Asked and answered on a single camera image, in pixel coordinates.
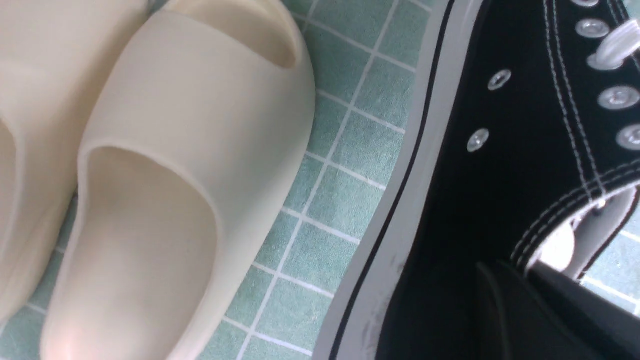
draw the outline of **slide sandal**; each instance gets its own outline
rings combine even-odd
[[[84,133],[43,359],[195,359],[289,193],[314,106],[279,1],[178,0],[153,15]]]
[[[35,290],[77,184],[84,127],[146,0],[0,3],[0,321]]]

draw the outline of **metal eyelet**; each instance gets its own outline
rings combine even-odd
[[[592,8],[598,4],[598,0],[571,0],[571,2],[583,8]]]
[[[480,129],[476,131],[467,142],[467,151],[474,152],[480,150],[480,148],[489,140],[489,130]]]
[[[489,80],[489,85],[487,85],[487,88],[489,89],[489,91],[498,90],[499,88],[503,87],[504,84],[509,81],[509,79],[511,79],[511,70],[500,70],[496,72],[494,76],[492,76],[491,80]]]
[[[627,150],[640,150],[640,124],[627,126],[616,137],[618,145]]]
[[[609,25],[599,19],[584,19],[575,25],[575,32],[586,38],[601,38],[611,31]]]
[[[600,93],[598,104],[607,110],[624,110],[640,101],[640,92],[631,86],[614,86]]]

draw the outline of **white stitching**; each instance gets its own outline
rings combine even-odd
[[[625,164],[622,164],[622,165],[620,165],[620,166],[618,166],[618,167],[616,167],[616,168],[610,169],[610,170],[608,170],[607,172],[605,172],[604,174],[602,174],[602,177],[605,177],[605,176],[611,175],[611,174],[613,174],[613,173],[615,173],[615,172],[617,172],[617,171],[619,171],[619,170],[621,170],[621,169],[623,169],[623,168],[626,168],[626,167],[632,166],[632,165],[634,165],[634,164],[636,164],[636,163],[640,163],[640,159],[637,159],[637,160],[631,161],[630,163],[625,163]],[[515,257],[516,253],[518,252],[518,249],[520,248],[520,246],[522,246],[522,244],[523,244],[524,240],[526,239],[527,235],[529,235],[529,233],[530,233],[530,232],[531,232],[531,231],[536,227],[536,225],[538,225],[538,223],[539,223],[540,221],[542,221],[542,219],[543,219],[547,214],[549,214],[549,213],[553,210],[553,208],[555,208],[556,206],[560,205],[560,203],[562,203],[562,202],[563,202],[564,200],[566,200],[568,197],[571,197],[574,193],[576,193],[576,192],[577,192],[577,191],[579,191],[580,189],[581,189],[581,187],[580,187],[580,188],[575,188],[575,189],[573,189],[571,192],[569,192],[569,193],[567,193],[567,194],[563,195],[560,199],[558,199],[555,203],[553,203],[553,204],[552,204],[551,206],[549,206],[545,211],[543,211],[543,213],[542,213],[542,214],[540,214],[540,216],[538,217],[538,219],[537,219],[536,221],[534,221],[534,222],[533,222],[533,224],[531,224],[531,225],[529,226],[529,228],[525,231],[524,235],[522,235],[522,238],[520,239],[520,241],[518,241],[518,243],[516,244],[515,248],[513,248],[513,252],[511,253],[511,260],[513,260],[513,258]]]
[[[624,174],[620,174],[617,175],[615,177],[613,177],[612,179],[608,180],[605,182],[605,184],[609,184],[614,182],[615,180],[618,180],[621,177],[625,177],[627,175],[633,174],[634,172],[640,172],[640,168],[635,168],[632,170],[629,170],[628,172],[625,172]],[[536,239],[540,236],[540,234],[549,227],[549,225],[558,218],[558,216],[562,213],[564,213],[568,208],[572,207],[576,202],[580,201],[581,199],[583,199],[585,197],[585,195],[581,195],[579,197],[577,197],[576,199],[574,199],[573,201],[569,202],[567,205],[565,205],[562,209],[558,210],[558,212],[552,216],[547,223],[540,227],[540,229],[538,230],[538,232],[531,238],[531,240],[529,241],[529,243],[527,244],[527,246],[524,248],[524,250],[522,251],[522,253],[520,254],[520,257],[518,258],[518,262],[516,263],[516,267],[520,266],[520,263],[522,262],[522,260],[524,260],[525,256],[527,255],[527,252],[529,251],[529,249],[533,246],[533,244],[535,243]]]
[[[556,36],[556,48],[557,48],[557,53],[558,53],[558,59],[560,60],[560,67],[562,68],[562,75],[563,75],[563,79],[564,79],[564,83],[566,85],[566,89],[569,92],[569,101],[571,102],[571,106],[572,106],[572,110],[573,110],[573,115],[575,117],[575,121],[578,125],[578,129],[580,130],[580,136],[582,137],[582,143],[584,144],[584,147],[587,149],[587,157],[589,158],[589,162],[591,163],[591,169],[593,171],[593,175],[596,178],[596,182],[598,183],[598,187],[600,188],[600,191],[602,192],[602,195],[606,195],[607,190],[604,188],[604,185],[602,184],[602,181],[600,180],[600,174],[598,174],[598,169],[596,168],[596,161],[593,158],[593,154],[591,153],[591,147],[589,146],[589,140],[587,139],[587,134],[584,131],[584,127],[582,126],[582,121],[580,119],[580,115],[578,114],[578,106],[575,103],[575,100],[573,99],[573,92],[571,89],[571,84],[569,84],[569,77],[566,73],[566,67],[564,66],[564,58],[562,56],[562,49],[560,47],[560,36],[559,36],[559,30],[558,30],[558,16],[557,16],[557,7],[556,7],[556,0],[553,0],[553,5],[554,5],[554,34]]]
[[[602,177],[605,176],[609,176],[611,174],[615,174],[617,171],[622,170],[623,168],[627,168],[630,167],[632,165],[635,165],[636,163],[640,163],[640,159],[631,161],[630,163],[626,163],[626,164],[622,164],[614,169],[610,169],[609,171],[607,171],[606,173],[604,173],[602,175]],[[633,172],[635,172],[636,170],[640,170],[639,169],[635,169],[635,170],[631,170],[630,172],[627,172],[623,175],[620,176],[615,176],[610,180],[606,180],[604,183],[605,184],[609,184],[617,179],[619,179],[620,177],[629,175]],[[513,260],[513,258],[515,257],[516,252],[518,251],[518,248],[520,248],[520,246],[524,243],[527,235],[529,235],[531,233],[531,231],[535,228],[536,225],[538,225],[538,223],[540,223],[540,221],[542,221],[542,219],[551,212],[551,210],[553,210],[553,208],[555,208],[556,206],[560,205],[563,201],[565,201],[567,198],[571,197],[573,194],[575,194],[577,191],[579,191],[581,188],[575,188],[573,189],[571,192],[567,193],[566,195],[563,195],[560,199],[558,199],[555,203],[553,203],[549,208],[547,208],[542,214],[540,214],[540,216],[538,217],[538,219],[533,222],[533,224],[531,224],[531,226],[529,226],[529,228],[527,229],[527,231],[524,233],[524,235],[522,235],[522,238],[520,239],[520,241],[518,241],[518,243],[516,244],[515,248],[513,249],[513,252],[511,253],[511,260]],[[564,212],[564,210],[566,210],[567,208],[569,208],[570,206],[574,205],[578,200],[581,200],[585,197],[585,195],[581,195],[580,197],[576,198],[575,200],[571,201],[570,203],[568,203],[563,209],[558,210],[558,212],[551,218],[549,219],[549,221],[547,221],[547,224],[545,226],[543,226],[538,233],[536,234],[536,236],[534,236],[533,238],[531,238],[531,240],[528,241],[528,246],[526,246],[526,248],[521,252],[520,258],[518,259],[518,263],[520,264],[522,262],[522,258],[526,255],[527,251],[529,250],[529,248],[531,247],[531,245],[533,244],[533,242],[535,241],[535,239],[537,238],[537,236],[544,231],[544,229],[547,228],[547,226],[549,225],[549,223],[553,222],[557,216],[559,214],[561,214],[562,212]]]
[[[613,16],[613,21],[616,25],[620,25],[620,21],[618,20],[618,15],[613,10],[613,5],[611,4],[611,0],[607,0],[607,4],[609,4],[609,11],[611,12],[611,16]]]
[[[628,16],[625,15],[624,11],[623,11],[623,5],[620,3],[620,0],[614,0],[616,3],[616,6],[618,7],[618,11],[620,12],[620,19],[621,21],[626,21],[628,20]],[[634,61],[634,64],[636,65],[636,69],[638,71],[640,71],[640,63],[638,62],[638,59],[636,58],[636,56],[634,54],[631,54],[631,59]]]
[[[551,73],[553,75],[554,78],[554,86],[556,87],[556,95],[558,98],[558,103],[560,104],[560,108],[562,109],[562,113],[563,113],[563,121],[564,121],[564,126],[567,130],[567,132],[569,133],[569,139],[571,140],[571,147],[573,148],[573,156],[575,157],[575,162],[578,166],[578,172],[580,173],[580,181],[582,183],[582,187],[584,188],[584,191],[587,193],[587,195],[589,196],[589,200],[591,200],[591,193],[589,192],[589,189],[587,188],[587,181],[584,177],[584,171],[582,169],[582,160],[580,159],[580,153],[578,152],[578,148],[575,144],[575,137],[573,136],[573,131],[571,130],[571,125],[569,125],[569,120],[567,118],[568,116],[568,112],[566,110],[566,107],[564,107],[564,101],[563,101],[563,97],[562,97],[562,93],[560,91],[560,85],[558,84],[558,78],[557,78],[557,73],[556,73],[556,64],[553,58],[553,54],[551,52],[551,28],[549,25],[549,18],[548,18],[548,6],[547,6],[547,0],[542,0],[543,5],[545,6],[545,25],[547,27],[547,54],[549,56],[549,62],[550,62],[550,66],[551,66]]]

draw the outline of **black canvas upper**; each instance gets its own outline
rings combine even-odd
[[[640,179],[640,152],[616,142],[623,128],[640,124],[640,106],[612,111],[598,104],[612,86],[640,89],[640,63],[629,58],[617,70],[592,69],[586,60],[601,39],[575,30],[587,18],[614,29],[628,17],[621,1],[483,6],[377,359],[478,358],[477,264],[508,263],[525,279],[534,251],[558,225]],[[511,79],[489,91],[503,69]],[[468,152],[468,139],[482,128],[488,141]],[[578,343],[589,358],[600,358]]]

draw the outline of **tiled floor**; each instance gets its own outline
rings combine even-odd
[[[640,211],[602,252],[582,285],[640,316]]]
[[[429,2],[284,0],[316,74],[312,139],[284,209],[200,359],[310,359],[395,165]],[[75,203],[40,287],[3,327],[2,359],[38,359],[74,211]]]

